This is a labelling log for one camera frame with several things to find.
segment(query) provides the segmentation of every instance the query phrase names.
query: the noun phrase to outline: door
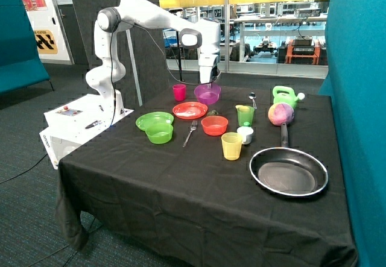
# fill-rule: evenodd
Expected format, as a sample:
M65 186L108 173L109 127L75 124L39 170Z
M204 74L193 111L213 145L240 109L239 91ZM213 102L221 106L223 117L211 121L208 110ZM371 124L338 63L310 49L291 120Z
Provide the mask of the door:
M23 0L44 63L74 64L55 0Z

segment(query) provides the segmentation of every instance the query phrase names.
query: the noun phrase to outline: green watering can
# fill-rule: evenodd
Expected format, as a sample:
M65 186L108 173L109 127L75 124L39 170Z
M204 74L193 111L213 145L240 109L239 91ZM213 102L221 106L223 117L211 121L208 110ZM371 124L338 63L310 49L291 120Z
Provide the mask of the green watering can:
M295 92L292 88L287 86L275 86L272 90L273 93L273 103L287 103L293 109L295 109L297 102L303 100L305 95L304 93L298 93L295 95Z

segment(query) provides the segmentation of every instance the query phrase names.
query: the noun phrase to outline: fork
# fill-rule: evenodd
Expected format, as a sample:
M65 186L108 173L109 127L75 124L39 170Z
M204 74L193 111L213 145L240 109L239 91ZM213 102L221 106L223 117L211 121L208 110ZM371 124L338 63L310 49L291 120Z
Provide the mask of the fork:
M188 134L188 137L186 138L185 142L183 143L183 148L186 146L191 134L193 131L197 129L198 121L196 119L193 120L192 125L191 125L191 132Z

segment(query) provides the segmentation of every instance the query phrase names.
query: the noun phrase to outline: green plate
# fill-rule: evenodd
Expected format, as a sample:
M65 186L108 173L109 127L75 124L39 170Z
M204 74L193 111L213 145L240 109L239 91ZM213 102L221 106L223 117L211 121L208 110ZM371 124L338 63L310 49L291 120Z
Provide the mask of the green plate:
M135 124L140 130L146 131L146 129L153 125L159 123L172 124L174 116L167 112L151 112L139 117Z

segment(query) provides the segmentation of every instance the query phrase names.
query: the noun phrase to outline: red plate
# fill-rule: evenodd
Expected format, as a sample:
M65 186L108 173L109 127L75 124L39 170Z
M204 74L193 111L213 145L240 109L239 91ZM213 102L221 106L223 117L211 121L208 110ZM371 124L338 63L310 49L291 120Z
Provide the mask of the red plate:
M207 106L199 102L184 102L173 107L173 113L181 119L196 119L205 115Z

